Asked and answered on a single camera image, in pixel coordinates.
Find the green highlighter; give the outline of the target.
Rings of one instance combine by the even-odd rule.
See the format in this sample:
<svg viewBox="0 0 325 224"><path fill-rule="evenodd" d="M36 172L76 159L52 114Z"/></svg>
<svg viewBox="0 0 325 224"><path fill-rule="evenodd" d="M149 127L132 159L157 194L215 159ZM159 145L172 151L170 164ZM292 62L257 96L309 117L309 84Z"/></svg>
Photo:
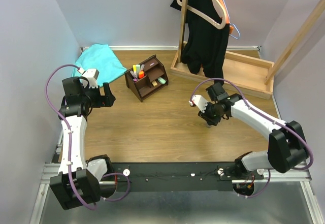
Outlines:
<svg viewBox="0 0 325 224"><path fill-rule="evenodd" d="M166 84L166 80L162 77L158 77L157 80L160 82L160 84Z"/></svg>

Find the white yellow marker pen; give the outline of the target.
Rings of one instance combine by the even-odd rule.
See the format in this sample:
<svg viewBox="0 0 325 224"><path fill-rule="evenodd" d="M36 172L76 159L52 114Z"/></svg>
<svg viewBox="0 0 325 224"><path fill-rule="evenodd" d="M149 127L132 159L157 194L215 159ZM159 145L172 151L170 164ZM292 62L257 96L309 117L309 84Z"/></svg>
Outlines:
<svg viewBox="0 0 325 224"><path fill-rule="evenodd" d="M133 65L133 73L134 73L134 78L138 78L138 75L137 75L137 67L136 65Z"/></svg>

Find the pale mint highlighter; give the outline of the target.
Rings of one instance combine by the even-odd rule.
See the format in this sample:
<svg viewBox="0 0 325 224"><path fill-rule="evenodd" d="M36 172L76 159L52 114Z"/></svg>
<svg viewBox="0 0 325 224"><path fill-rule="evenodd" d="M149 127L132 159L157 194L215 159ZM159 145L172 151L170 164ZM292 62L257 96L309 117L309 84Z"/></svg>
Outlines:
<svg viewBox="0 0 325 224"><path fill-rule="evenodd" d="M136 74L137 74L137 76L139 76L140 70L141 70L141 65L136 65Z"/></svg>

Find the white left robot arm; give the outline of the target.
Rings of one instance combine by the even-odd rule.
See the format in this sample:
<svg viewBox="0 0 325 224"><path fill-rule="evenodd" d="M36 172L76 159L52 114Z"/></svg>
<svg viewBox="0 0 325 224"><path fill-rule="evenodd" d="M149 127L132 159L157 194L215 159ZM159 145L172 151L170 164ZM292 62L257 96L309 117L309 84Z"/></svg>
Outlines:
<svg viewBox="0 0 325 224"><path fill-rule="evenodd" d="M62 81L64 97L59 110L63 132L62 159L58 174L50 178L50 188L63 210L82 205L94 208L101 198L100 181L109 180L114 171L110 158L85 158L85 131L94 108L112 107L115 96L107 82L104 94L96 80L70 77Z"/></svg>

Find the orange black highlighter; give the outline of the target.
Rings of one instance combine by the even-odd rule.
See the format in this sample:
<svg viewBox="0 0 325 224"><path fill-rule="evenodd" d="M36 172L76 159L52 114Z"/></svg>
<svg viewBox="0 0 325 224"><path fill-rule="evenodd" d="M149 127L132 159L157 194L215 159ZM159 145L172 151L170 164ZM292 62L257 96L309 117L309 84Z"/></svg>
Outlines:
<svg viewBox="0 0 325 224"><path fill-rule="evenodd" d="M142 79L145 76L144 71L140 71L139 72L139 79Z"/></svg>

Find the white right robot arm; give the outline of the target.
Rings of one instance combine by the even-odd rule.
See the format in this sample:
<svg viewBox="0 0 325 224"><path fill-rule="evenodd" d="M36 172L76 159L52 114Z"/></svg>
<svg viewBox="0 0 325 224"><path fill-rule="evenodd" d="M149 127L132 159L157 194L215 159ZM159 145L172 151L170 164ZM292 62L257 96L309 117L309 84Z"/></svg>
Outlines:
<svg viewBox="0 0 325 224"><path fill-rule="evenodd" d="M234 160L229 170L220 170L245 179L255 170L276 170L286 173L310 157L302 127L296 121L285 122L248 102L241 94L229 95L220 83L206 89L210 100L193 95L198 116L207 125L216 126L222 119L235 118L258 131L268 140L268 149L245 153Z"/></svg>

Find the red marker pen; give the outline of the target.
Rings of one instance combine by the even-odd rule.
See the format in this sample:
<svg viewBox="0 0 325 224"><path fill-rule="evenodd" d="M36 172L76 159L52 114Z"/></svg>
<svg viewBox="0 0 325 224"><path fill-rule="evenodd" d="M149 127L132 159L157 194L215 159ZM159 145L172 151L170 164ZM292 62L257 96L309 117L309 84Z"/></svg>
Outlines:
<svg viewBox="0 0 325 224"><path fill-rule="evenodd" d="M134 79L137 79L137 76L136 76L136 74L134 74L133 71L130 71L130 74L132 75L132 77L133 77Z"/></svg>

